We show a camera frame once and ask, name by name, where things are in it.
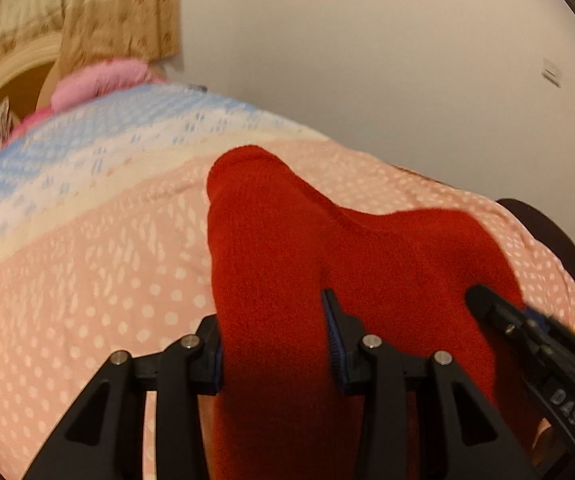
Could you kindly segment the red knit cardigan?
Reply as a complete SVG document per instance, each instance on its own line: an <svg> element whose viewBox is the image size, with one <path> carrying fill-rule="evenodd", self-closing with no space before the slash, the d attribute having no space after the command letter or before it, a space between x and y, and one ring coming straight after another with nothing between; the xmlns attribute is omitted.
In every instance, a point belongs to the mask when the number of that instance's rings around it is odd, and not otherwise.
<svg viewBox="0 0 575 480"><path fill-rule="evenodd" d="M536 405L511 356L465 304L476 284L522 301L510 263L473 217L346 209L257 146L222 155L207 194L224 374L214 401L216 478L353 474L362 403L334 385L324 289L398 350L450 352L531 448Z"/></svg>

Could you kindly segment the pink blue polka-dot bedspread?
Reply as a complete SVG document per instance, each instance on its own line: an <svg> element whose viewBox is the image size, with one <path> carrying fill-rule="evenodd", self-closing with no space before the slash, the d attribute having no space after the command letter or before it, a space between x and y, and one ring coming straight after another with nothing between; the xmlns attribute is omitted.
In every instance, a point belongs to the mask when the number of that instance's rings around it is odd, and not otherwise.
<svg viewBox="0 0 575 480"><path fill-rule="evenodd" d="M158 351L214 310L206 179L221 154L247 144L350 209L473 214L526 300L575 332L575 278L492 200L217 94L180 84L120 91L0 151L4 478L26 472L110 352Z"/></svg>

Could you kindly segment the pink pillow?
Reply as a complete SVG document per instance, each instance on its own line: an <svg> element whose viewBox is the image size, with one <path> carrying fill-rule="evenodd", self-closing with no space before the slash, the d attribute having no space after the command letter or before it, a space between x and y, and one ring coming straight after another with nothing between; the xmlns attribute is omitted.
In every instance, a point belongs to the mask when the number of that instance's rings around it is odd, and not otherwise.
<svg viewBox="0 0 575 480"><path fill-rule="evenodd" d="M164 74L138 58L111 58L60 80L52 93L50 107L60 113L112 92L166 81Z"/></svg>

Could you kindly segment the cream round headboard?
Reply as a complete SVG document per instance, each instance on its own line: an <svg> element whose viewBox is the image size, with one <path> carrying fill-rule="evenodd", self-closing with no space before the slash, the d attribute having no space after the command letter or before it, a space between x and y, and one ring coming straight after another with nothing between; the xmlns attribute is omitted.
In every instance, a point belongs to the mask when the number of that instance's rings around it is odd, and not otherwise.
<svg viewBox="0 0 575 480"><path fill-rule="evenodd" d="M62 35L51 32L0 59L0 104L7 101L14 126L48 106L60 80Z"/></svg>

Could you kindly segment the beige patterned curtain behind headboard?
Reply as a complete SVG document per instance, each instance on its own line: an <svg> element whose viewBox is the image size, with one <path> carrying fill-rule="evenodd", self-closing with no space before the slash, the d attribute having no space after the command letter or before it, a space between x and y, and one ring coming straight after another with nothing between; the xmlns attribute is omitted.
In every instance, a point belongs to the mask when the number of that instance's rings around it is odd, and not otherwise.
<svg viewBox="0 0 575 480"><path fill-rule="evenodd" d="M0 0L0 61L58 32L64 75L109 58L146 62L181 52L181 0Z"/></svg>

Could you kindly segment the white wall switch plate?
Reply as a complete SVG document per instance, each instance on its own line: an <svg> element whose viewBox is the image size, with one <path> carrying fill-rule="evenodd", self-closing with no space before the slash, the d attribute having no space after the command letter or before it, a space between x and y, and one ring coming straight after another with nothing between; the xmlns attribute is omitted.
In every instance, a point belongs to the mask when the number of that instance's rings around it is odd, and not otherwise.
<svg viewBox="0 0 575 480"><path fill-rule="evenodd" d="M545 58L542 64L542 76L545 77L547 81L550 81L551 84L560 88L561 86L561 72L559 68L550 60Z"/></svg>

